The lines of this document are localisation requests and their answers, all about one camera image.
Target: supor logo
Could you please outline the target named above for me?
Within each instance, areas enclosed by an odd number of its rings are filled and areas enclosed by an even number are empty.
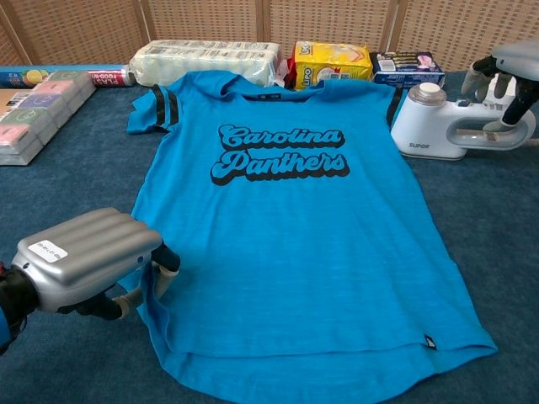
[[[430,145],[424,144],[424,143],[410,143],[408,145],[409,147],[415,147],[415,148],[421,148],[421,149],[428,149]]]
[[[301,45],[300,46],[300,55],[311,55],[312,45]]]
[[[309,87],[311,85],[311,80],[312,80],[312,68],[306,67],[305,70],[303,71],[303,80],[302,80],[303,86]]]

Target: blue carpet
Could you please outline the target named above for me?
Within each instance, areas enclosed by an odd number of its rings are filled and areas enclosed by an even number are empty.
[[[448,75],[450,99],[462,79]],[[0,260],[11,261],[21,238],[88,210],[131,211],[163,136],[125,133],[131,101],[146,91],[97,91],[28,167],[0,167]],[[533,110],[539,117],[539,105]],[[407,162],[499,353],[390,402],[539,402],[539,147]],[[105,322],[34,313],[0,358],[0,380],[2,404],[222,402],[160,368],[138,316]]]

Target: robotic hand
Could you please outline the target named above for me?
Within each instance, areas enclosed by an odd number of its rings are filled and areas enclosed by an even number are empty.
[[[474,62],[468,70],[462,94],[469,94],[476,86],[479,102],[487,96],[488,85],[498,73],[494,97],[502,98],[514,76],[515,99],[499,121],[486,124],[483,129],[505,132],[512,129],[524,113],[539,99],[539,39],[524,40],[493,49],[492,55]]]
[[[142,303],[140,289],[110,299],[105,291],[151,263],[160,298],[179,272],[161,236],[114,208],[93,210],[18,244],[11,268],[0,263],[0,355],[34,310],[115,320]]]

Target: shirt tag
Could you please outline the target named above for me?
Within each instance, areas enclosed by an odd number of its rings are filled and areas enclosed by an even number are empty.
[[[427,342],[427,347],[436,350],[436,344],[431,337],[429,337],[428,335],[425,335],[424,340]]]
[[[259,94],[258,99],[280,99],[280,94],[279,93]]]

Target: t-shirt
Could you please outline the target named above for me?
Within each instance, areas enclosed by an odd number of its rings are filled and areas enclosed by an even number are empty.
[[[392,141],[395,88],[191,72],[133,103],[166,130],[133,208],[182,259],[139,310],[162,367],[236,402],[373,402],[497,348]]]

